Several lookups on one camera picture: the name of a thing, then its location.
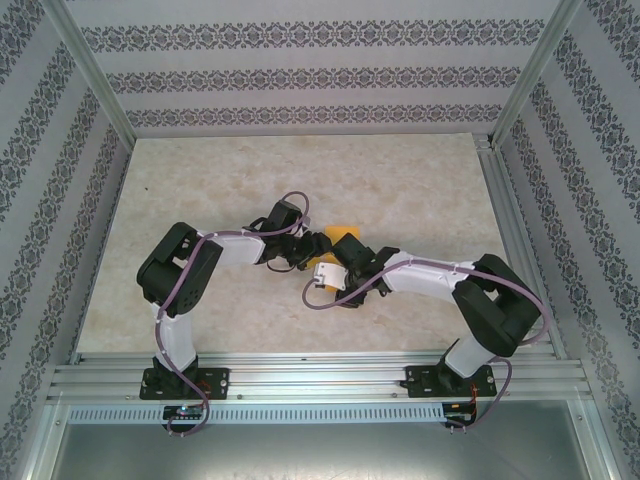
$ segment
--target marble floor surface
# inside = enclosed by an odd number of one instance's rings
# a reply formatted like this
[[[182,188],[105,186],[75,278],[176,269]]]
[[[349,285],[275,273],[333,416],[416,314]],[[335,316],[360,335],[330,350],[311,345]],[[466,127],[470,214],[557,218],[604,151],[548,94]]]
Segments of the marble floor surface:
[[[78,351],[154,351],[153,319],[135,277],[171,225],[236,229],[267,215],[290,190],[309,195],[312,229],[356,225],[376,251],[504,257],[470,134],[139,140]],[[194,310],[196,349],[444,349],[467,331],[454,305],[411,293],[373,292],[357,310],[309,310],[300,292],[310,278],[310,271],[276,274],[264,265],[216,269]],[[318,290],[310,299],[332,295]]]

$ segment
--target beige floor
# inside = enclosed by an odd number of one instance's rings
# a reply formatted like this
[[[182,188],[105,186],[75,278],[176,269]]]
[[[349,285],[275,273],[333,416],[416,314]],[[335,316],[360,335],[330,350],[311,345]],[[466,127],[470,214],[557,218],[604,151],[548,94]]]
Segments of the beige floor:
[[[153,351],[153,320],[135,276],[169,227],[239,228],[294,189],[311,198],[313,229],[357,225],[374,250],[504,256],[468,134],[140,140],[78,350]],[[358,310],[308,310],[300,292],[310,275],[263,265],[216,270],[194,310],[197,350],[443,349],[467,331],[455,306],[409,293],[371,293]],[[331,296],[316,291],[312,300]]]

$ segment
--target yellow block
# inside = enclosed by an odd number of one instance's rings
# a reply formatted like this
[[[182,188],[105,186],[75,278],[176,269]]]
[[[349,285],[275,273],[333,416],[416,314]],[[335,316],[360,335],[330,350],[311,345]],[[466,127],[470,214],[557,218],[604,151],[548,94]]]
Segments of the yellow block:
[[[324,229],[324,234],[331,239],[331,245],[335,245],[338,240],[344,237],[347,233],[350,233],[358,240],[360,240],[360,228],[349,226],[343,227],[338,225],[331,225]],[[340,265],[338,259],[333,255],[333,253],[327,253],[319,258],[314,258],[307,264],[307,269],[313,268],[319,262],[327,262],[327,263],[335,263]],[[325,290],[328,292],[335,292],[336,289],[333,287],[325,287]]]

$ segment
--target yellow object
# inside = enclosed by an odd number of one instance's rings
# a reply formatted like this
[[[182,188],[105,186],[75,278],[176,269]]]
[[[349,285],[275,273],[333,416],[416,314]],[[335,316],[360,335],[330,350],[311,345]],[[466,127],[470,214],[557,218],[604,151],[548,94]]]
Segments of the yellow object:
[[[335,245],[338,240],[344,237],[347,233],[350,233],[358,240],[360,240],[360,228],[359,227],[343,227],[338,225],[331,225],[324,229],[324,234],[331,239],[331,245]],[[333,253],[327,253],[319,258],[314,258],[307,264],[307,268],[313,268],[319,262],[327,262],[327,263],[335,263],[340,265],[338,259],[333,255]],[[325,290],[328,292],[335,292],[336,289],[333,287],[325,287]]]

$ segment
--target patterned wallpaper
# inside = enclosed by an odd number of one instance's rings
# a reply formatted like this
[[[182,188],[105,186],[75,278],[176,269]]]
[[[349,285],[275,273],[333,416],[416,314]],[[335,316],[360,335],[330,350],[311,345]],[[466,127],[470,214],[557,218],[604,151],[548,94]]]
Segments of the patterned wallpaper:
[[[556,4],[67,3],[140,137],[489,133]]]
[[[68,361],[129,155],[40,4],[0,2],[0,479]]]
[[[623,478],[640,478],[639,32],[633,2],[584,2],[502,145]]]

